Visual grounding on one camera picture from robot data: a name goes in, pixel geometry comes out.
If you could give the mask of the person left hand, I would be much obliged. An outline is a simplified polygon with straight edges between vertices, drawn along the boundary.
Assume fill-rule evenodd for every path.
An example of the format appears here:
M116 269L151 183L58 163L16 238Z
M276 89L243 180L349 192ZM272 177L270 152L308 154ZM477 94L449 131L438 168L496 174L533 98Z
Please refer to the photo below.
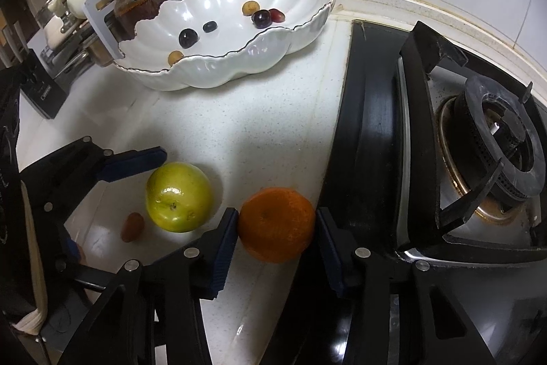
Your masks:
M84 264L86 259L82 247L77 244L69 235L66 238L66 244L67 248L69 249L69 253L73 257L73 259L75 259L78 263Z

